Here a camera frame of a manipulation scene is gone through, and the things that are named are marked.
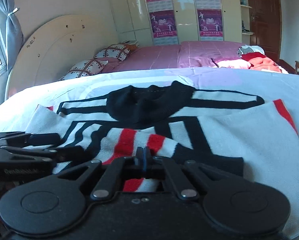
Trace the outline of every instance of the curved headboard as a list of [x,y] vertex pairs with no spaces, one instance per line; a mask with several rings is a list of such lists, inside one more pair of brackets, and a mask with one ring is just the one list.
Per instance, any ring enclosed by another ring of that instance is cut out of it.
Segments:
[[65,15],[47,22],[27,40],[8,77],[5,100],[36,85],[57,81],[76,63],[117,43],[116,30],[88,15]]

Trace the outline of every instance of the patterned pillow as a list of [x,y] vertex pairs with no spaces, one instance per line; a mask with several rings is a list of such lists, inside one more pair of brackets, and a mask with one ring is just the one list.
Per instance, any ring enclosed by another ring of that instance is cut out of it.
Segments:
[[107,63],[108,61],[99,61],[94,58],[84,60],[75,64],[65,76],[59,79],[59,81],[96,75]]
[[94,58],[113,57],[113,58],[118,58],[121,61],[123,61],[126,59],[128,53],[130,51],[131,50],[123,44],[110,45],[106,49],[103,49],[99,53],[97,53]]

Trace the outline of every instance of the sweater collar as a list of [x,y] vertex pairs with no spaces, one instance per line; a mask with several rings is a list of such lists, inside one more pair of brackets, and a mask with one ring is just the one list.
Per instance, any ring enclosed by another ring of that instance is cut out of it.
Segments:
[[163,120],[183,108],[194,88],[174,81],[168,87],[128,86],[112,91],[107,97],[107,111],[118,121],[151,124]]

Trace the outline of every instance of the door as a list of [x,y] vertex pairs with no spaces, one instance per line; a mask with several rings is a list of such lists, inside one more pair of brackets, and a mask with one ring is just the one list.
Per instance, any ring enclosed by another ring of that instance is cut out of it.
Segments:
[[280,0],[248,0],[251,17],[251,45],[261,46],[267,57],[279,60],[281,46]]

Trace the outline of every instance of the curtain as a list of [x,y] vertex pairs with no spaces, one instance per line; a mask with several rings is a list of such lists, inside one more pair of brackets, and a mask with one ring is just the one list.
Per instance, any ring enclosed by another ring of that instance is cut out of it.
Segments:
[[14,7],[14,0],[0,0],[0,10],[6,15],[6,62],[7,71],[11,72],[17,55],[24,44],[24,36],[15,15],[18,10]]

